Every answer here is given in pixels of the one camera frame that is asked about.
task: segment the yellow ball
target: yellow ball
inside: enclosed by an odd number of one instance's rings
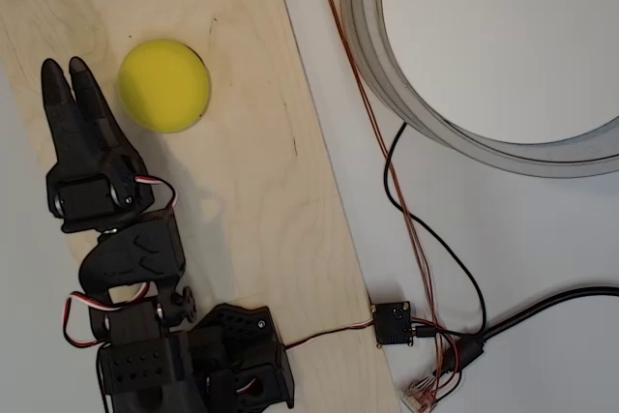
[[[209,75],[200,58],[184,44],[151,41],[125,57],[118,74],[123,107],[140,126],[176,133],[206,111]]]

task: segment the wooden board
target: wooden board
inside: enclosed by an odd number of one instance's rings
[[[183,133],[142,130],[116,97],[123,57],[158,38],[188,44],[211,73],[209,110]],[[0,0],[0,59],[42,166],[42,189],[55,155],[41,63],[53,57],[67,67],[74,55],[95,73],[150,172],[180,191],[177,218],[202,313],[219,302],[268,305],[286,342],[369,318],[282,0]],[[68,240],[76,260],[95,245],[90,233]],[[398,411],[371,330],[319,339],[292,352],[291,362],[296,411]]]

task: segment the robotic arm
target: robotic arm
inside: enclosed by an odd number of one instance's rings
[[[127,140],[86,64],[42,67],[44,110],[57,163],[46,177],[49,211],[62,231],[102,234],[79,268],[85,295],[113,306],[111,288],[153,283],[157,295],[116,311],[90,308],[101,388],[115,413],[259,413],[294,406],[294,379],[269,309],[214,307],[195,320],[183,245],[171,205],[154,202],[143,159]],[[105,410],[107,400],[104,397]]]

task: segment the white background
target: white background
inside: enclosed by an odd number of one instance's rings
[[[550,142],[619,116],[616,0],[383,0],[415,90],[491,139]]]
[[[405,297],[423,314],[403,221],[382,192],[381,155],[327,4],[287,3],[372,299]],[[375,109],[391,139],[398,119],[380,104]],[[77,266],[59,222],[46,210],[44,173],[1,71],[0,134],[0,410],[102,411],[94,350],[72,349],[61,336],[64,297],[77,286]],[[619,174],[526,178],[468,160],[410,130],[396,164],[410,207],[469,265],[490,317],[564,286],[619,283]],[[427,235],[424,241],[445,322],[473,328],[474,291]],[[85,320],[85,313],[76,316]],[[491,341],[437,411],[614,411],[618,332],[619,301],[593,298],[549,310]],[[392,347],[387,356],[401,386],[429,366],[431,343]]]
[[[403,219],[383,194],[382,156],[326,0],[286,2],[370,296],[375,302],[405,296],[424,313]],[[391,141],[400,121],[382,104],[374,108]],[[395,160],[409,207],[469,266],[490,318],[567,286],[619,284],[619,173],[528,178],[469,160],[410,129]],[[473,288],[426,234],[424,243],[443,319],[474,329]],[[618,331],[619,299],[548,310],[489,342],[462,387],[435,411],[614,411]],[[387,349],[398,386],[428,367],[433,345],[425,342]]]

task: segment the circular ring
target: circular ring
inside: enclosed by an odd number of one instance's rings
[[[449,123],[399,68],[387,40],[382,0],[340,0],[340,6],[346,37],[369,88],[420,133],[479,162],[529,176],[574,178],[619,170],[619,118],[589,133],[543,144],[499,142]]]

